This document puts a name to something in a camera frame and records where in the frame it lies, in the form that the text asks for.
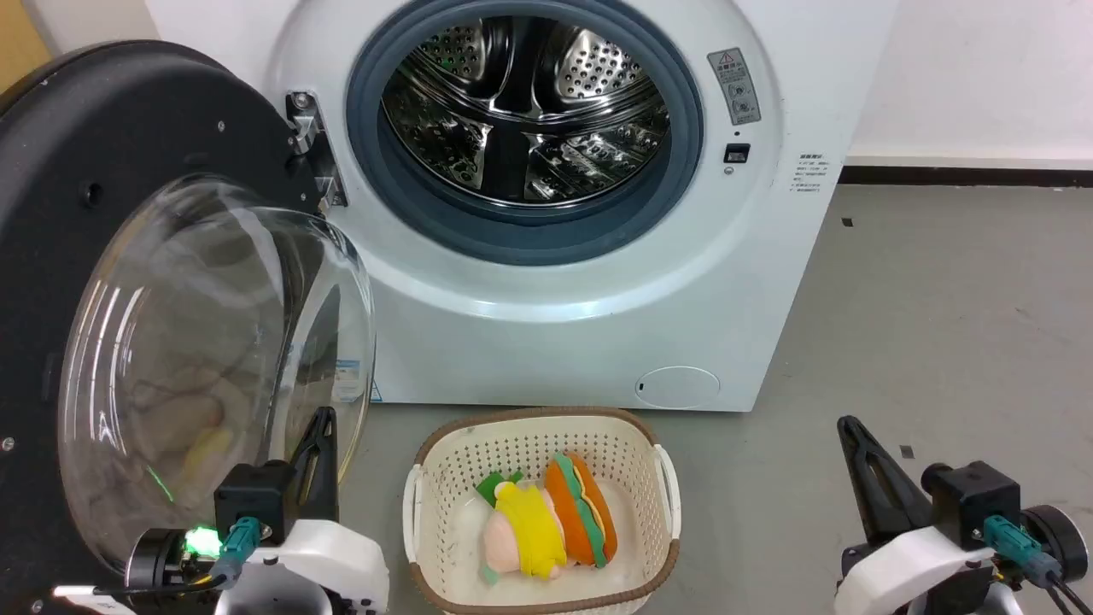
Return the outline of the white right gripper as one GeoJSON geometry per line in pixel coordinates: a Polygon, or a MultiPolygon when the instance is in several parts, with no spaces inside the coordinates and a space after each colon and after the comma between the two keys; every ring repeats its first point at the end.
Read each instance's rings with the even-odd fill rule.
{"type": "Polygon", "coordinates": [[[940,529],[927,528],[932,524],[932,502],[861,419],[841,417],[837,433],[863,539],[868,545],[890,542],[853,565],[836,591],[836,614],[891,614],[963,570],[967,561],[995,556],[989,546],[964,549],[940,529]]]}

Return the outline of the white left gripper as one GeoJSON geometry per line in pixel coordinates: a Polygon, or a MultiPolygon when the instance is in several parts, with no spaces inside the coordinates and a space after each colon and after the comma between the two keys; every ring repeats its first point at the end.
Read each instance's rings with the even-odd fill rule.
{"type": "Polygon", "coordinates": [[[390,580],[383,549],[378,542],[336,522],[339,465],[334,409],[316,409],[290,464],[295,475],[289,493],[301,520],[280,545],[257,548],[252,561],[272,560],[366,612],[386,614],[390,580]]]}

